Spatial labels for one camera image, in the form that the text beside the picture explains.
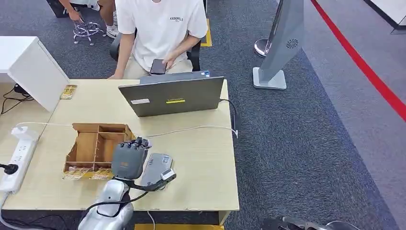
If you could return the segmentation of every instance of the gray laptop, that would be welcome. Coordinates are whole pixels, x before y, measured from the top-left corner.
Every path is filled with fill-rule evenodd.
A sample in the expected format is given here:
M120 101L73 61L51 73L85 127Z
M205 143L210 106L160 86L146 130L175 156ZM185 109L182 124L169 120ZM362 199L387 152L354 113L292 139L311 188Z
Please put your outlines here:
M209 71L145 76L138 85L119 86L138 117L218 107L224 77Z

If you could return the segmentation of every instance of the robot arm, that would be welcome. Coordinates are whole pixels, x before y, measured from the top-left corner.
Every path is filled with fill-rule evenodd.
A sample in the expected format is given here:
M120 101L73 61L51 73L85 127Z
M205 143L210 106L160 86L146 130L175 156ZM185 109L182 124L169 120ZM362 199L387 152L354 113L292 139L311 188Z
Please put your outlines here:
M155 184L134 184L134 179L142 174L149 148L148 140L142 138L116 146L112 161L114 177L106 183L96 203L86 210L88 212L82 218L78 230L123 230L133 215L134 207L131 202L162 188L176 178L175 172L169 169L160 175L161 179ZM145 193L131 200L128 194L130 188Z

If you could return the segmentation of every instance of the red floor line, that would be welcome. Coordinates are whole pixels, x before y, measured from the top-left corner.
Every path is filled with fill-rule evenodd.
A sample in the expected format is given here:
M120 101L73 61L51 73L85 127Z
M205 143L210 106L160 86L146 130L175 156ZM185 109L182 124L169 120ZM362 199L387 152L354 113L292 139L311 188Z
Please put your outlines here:
M406 105L394 94L391 89L379 78L379 76L372 70L372 68L365 62L364 59L358 54L350 42L345 38L337 26L333 23L326 12L321 8L316 0L311 0L320 16L324 19L327 26L333 32L334 36L341 43L343 48L347 51L349 56L357 64L358 68L365 74L372 85L378 90L382 97L390 104L390 106L406 121Z

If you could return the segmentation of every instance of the power strip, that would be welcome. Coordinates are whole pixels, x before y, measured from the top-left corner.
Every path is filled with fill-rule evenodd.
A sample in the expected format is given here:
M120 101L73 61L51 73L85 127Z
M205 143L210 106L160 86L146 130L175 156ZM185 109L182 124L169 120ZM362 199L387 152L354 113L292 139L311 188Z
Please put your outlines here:
M17 193L23 183L25 173L31 162L35 146L38 141L38 133L28 130L28 127L16 127L11 134L19 139L17 147L11 157L10 164L18 165L18 170L11 174L4 174L0 182L1 192Z

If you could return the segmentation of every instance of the gray floor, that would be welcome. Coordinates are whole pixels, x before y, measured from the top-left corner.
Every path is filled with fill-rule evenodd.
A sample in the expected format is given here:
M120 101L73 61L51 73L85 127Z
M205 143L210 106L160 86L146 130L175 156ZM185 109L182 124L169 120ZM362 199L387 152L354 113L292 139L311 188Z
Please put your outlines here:
M350 59L311 2L304 50L397 224L406 226L406 124ZM319 1L349 42L406 101L406 34L362 0Z

